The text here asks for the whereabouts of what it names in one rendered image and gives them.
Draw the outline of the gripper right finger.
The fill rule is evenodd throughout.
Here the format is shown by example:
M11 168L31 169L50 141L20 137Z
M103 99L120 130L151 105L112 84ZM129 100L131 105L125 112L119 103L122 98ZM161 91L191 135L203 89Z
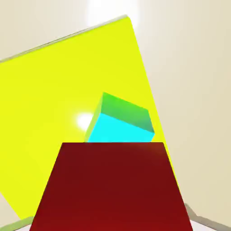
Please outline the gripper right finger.
M192 208L185 203L185 207L189 216L189 219L191 221L197 222L201 225L207 226L209 228L212 228L216 231L231 231L231 227L228 227L226 225L223 225L221 223L209 220L208 218L204 218L202 216L196 215L196 213L192 210Z

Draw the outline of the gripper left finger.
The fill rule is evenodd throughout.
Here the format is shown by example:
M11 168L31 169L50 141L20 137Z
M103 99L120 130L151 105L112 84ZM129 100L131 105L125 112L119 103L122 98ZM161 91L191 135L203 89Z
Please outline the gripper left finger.
M31 225L33 222L34 217L27 217L23 220L19 220L17 222L13 222L11 224L5 225L0 228L0 231L16 231L20 228L26 227Z

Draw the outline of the small red cube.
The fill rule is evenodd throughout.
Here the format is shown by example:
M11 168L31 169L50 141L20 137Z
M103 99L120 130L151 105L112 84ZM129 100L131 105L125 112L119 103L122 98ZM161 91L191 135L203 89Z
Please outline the small red cube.
M30 231L193 231L163 143L64 143Z

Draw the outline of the small cyan cube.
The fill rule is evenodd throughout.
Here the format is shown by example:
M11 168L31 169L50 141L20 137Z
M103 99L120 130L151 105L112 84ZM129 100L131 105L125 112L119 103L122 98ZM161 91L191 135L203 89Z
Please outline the small cyan cube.
M104 92L84 141L150 142L154 135L147 109Z

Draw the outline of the large yellow box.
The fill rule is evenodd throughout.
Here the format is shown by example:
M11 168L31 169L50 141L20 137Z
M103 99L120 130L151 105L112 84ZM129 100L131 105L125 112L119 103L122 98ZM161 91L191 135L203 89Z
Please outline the large yellow box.
M0 193L20 219L35 215L61 144L84 140L78 119L104 92L146 108L165 142L128 16L0 62Z

